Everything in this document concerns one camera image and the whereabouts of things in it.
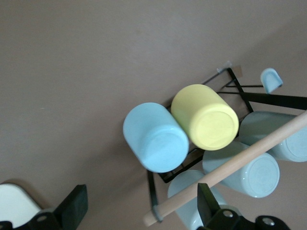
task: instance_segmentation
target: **metal screw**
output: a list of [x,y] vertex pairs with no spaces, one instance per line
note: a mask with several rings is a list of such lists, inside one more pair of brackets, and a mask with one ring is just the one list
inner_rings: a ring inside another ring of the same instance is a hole
[[267,218],[267,217],[266,217],[266,218],[263,218],[262,221],[263,221],[265,224],[270,225],[270,226],[275,225],[274,221],[273,221],[272,219],[270,219],[270,218]]
[[223,214],[224,214],[224,216],[229,217],[229,218],[231,218],[231,217],[234,216],[234,215],[232,214],[232,212],[229,211],[229,210],[225,210],[225,211],[223,212]]

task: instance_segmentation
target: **yellow mug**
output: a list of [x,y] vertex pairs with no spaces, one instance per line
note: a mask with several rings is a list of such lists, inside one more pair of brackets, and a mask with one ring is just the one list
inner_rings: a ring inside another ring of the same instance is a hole
[[234,110],[211,88],[190,85],[172,101],[171,113],[192,142],[204,150],[219,150],[236,137],[239,120]]

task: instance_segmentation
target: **mug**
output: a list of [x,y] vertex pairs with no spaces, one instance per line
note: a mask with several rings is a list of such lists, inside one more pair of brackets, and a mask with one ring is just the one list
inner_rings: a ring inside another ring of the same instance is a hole
[[211,88],[190,85],[174,97],[171,113],[192,142],[204,150],[219,150],[235,137],[239,121],[234,110]]
[[178,167],[189,151],[189,140],[166,108],[143,103],[133,108],[124,121],[123,134],[140,163],[155,173]]
[[[223,149],[205,151],[202,161],[205,173],[210,173],[248,147],[248,145],[233,141]],[[275,190],[279,176],[276,160],[270,154],[264,153],[220,183],[246,195],[261,198]]]
[[[248,114],[241,123],[239,138],[242,143],[252,145],[269,135],[295,115],[257,111]],[[307,127],[297,131],[268,151],[275,159],[284,161],[307,161]]]
[[[182,172],[170,183],[167,193],[168,198],[189,187],[203,176],[204,174],[198,170],[187,170]],[[216,188],[211,188],[210,190],[220,205],[227,205],[226,201]],[[197,208],[197,198],[192,199],[178,208],[176,213],[189,230],[196,230],[198,227],[203,226]]]

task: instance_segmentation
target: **wooden rod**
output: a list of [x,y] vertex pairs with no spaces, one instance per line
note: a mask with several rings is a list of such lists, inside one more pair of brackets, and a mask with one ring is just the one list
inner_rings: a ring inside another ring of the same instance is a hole
[[[166,217],[168,214],[172,213],[185,203],[195,198],[197,196],[198,183],[206,183],[209,187],[216,185],[221,180],[233,174],[235,171],[239,170],[244,165],[251,162],[253,159],[257,158],[261,154],[273,148],[275,145],[279,144],[284,139],[288,138],[306,125],[307,110],[304,111],[301,115],[298,115],[293,120],[283,125],[282,127],[278,128],[274,132],[270,133],[265,138],[251,145],[248,149],[240,152],[231,160],[221,165],[217,169],[213,170],[209,174],[205,175],[203,178],[199,179],[194,184],[190,185],[176,195],[170,197],[165,202],[159,204],[157,206],[157,210],[160,216]],[[143,218],[143,221],[147,227],[157,222],[152,211],[146,213]]]

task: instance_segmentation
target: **pale blue mug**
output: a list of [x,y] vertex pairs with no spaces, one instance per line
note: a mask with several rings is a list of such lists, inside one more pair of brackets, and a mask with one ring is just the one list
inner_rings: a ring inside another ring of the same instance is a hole
[[155,173],[178,167],[189,151],[185,132],[157,103],[143,103],[133,108],[123,125],[124,137],[140,163]]
[[[167,196],[171,197],[183,189],[187,188],[194,182],[202,178],[204,174],[198,170],[187,170],[176,176],[169,185]],[[214,198],[219,205],[227,205],[226,201],[216,188],[210,188]],[[188,230],[196,230],[203,226],[200,214],[197,208],[197,197],[184,204],[176,210],[177,215],[187,227]]]
[[[252,145],[295,118],[295,115],[265,111],[248,114],[241,123],[239,138]],[[275,159],[294,162],[307,161],[307,127],[286,138],[268,153]]]
[[[238,141],[223,149],[205,151],[202,166],[210,173],[249,146]],[[271,194],[279,182],[279,166],[270,154],[264,153],[221,181],[221,184],[246,195],[262,198]]]

